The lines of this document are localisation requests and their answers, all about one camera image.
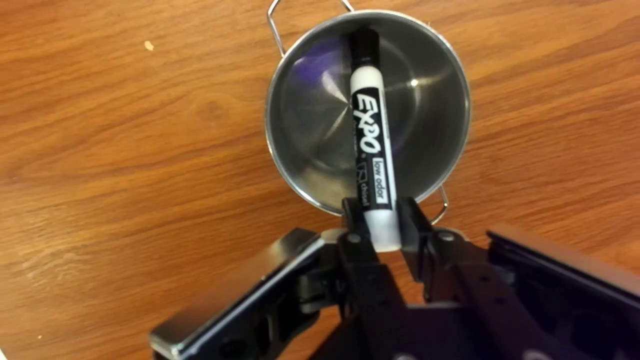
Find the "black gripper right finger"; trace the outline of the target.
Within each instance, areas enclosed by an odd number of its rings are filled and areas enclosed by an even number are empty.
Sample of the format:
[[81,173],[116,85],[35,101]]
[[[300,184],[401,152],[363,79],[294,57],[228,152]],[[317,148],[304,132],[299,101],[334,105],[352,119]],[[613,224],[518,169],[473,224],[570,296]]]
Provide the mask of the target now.
[[515,225],[481,248],[398,202],[402,249],[431,303],[471,313],[499,360],[640,360],[639,275]]

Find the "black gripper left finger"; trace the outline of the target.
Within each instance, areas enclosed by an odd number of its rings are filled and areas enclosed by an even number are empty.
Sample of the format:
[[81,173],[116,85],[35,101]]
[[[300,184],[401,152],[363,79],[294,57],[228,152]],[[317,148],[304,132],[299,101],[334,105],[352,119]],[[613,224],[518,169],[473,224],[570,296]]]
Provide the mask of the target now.
[[352,199],[342,230],[294,228],[218,277],[150,332],[155,360],[277,360],[321,311],[340,323],[319,360],[393,360],[402,351],[405,303]]

